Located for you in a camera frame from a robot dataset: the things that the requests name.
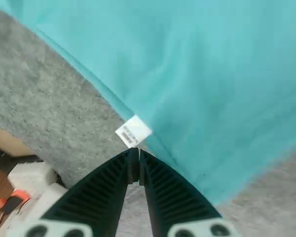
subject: gray felt surface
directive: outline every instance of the gray felt surface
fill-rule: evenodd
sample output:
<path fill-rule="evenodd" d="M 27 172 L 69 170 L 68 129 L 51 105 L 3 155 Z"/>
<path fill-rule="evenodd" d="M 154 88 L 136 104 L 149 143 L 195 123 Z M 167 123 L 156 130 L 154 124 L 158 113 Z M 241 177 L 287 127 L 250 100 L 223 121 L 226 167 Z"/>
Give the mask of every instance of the gray felt surface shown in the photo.
<path fill-rule="evenodd" d="M 126 149 L 100 94 L 33 33 L 0 12 L 0 128 L 73 185 Z M 219 211 L 244 237 L 296 236 L 296 155 Z M 151 236 L 144 190 L 129 187 L 117 236 Z"/>

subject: gray fabric mat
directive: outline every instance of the gray fabric mat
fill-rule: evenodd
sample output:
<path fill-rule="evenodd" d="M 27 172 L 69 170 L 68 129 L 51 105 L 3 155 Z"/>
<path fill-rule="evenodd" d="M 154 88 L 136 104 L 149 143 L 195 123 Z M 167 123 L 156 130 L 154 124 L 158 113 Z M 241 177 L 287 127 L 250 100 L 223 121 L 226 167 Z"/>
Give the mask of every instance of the gray fabric mat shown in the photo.
<path fill-rule="evenodd" d="M 126 149 L 123 123 L 42 40 L 0 12 L 0 128 L 21 138 L 71 186 Z M 218 207 L 244 237 L 296 236 L 296 157 Z M 117 236 L 151 236 L 143 188 L 130 186 Z"/>

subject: screw hole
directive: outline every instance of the screw hole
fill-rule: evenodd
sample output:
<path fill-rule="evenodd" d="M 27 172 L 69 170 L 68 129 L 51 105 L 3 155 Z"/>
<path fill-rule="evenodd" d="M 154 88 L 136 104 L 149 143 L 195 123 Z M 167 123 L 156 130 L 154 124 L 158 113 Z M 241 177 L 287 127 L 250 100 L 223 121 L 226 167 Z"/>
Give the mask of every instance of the screw hole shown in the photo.
<path fill-rule="evenodd" d="M 229 236 L 230 235 L 229 230 L 221 224 L 213 225 L 211 227 L 211 232 L 214 236 Z"/>
<path fill-rule="evenodd" d="M 64 237 L 83 237 L 83 232 L 81 230 L 71 230 Z"/>
<path fill-rule="evenodd" d="M 47 228 L 45 226 L 35 226 L 28 231 L 26 237 L 44 237 L 46 232 Z"/>
<path fill-rule="evenodd" d="M 188 230 L 179 230 L 175 237 L 194 237 L 194 234 Z"/>

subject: teal fabric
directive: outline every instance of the teal fabric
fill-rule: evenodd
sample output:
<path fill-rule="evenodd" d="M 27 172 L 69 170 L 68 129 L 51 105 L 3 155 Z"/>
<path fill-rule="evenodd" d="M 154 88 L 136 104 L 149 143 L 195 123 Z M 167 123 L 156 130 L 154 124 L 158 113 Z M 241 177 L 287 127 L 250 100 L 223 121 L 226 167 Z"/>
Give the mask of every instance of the teal fabric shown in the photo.
<path fill-rule="evenodd" d="M 0 0 L 210 201 L 296 146 L 296 0 Z"/>

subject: white label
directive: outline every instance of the white label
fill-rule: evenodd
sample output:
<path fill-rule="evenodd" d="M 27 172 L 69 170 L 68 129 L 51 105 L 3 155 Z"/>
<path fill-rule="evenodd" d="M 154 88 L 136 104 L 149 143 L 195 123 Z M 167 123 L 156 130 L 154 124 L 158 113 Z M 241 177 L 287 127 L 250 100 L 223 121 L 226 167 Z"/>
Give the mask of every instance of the white label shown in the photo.
<path fill-rule="evenodd" d="M 144 141 L 146 137 L 152 134 L 152 131 L 137 115 L 134 115 L 118 128 L 115 133 L 128 148 L 131 148 Z"/>

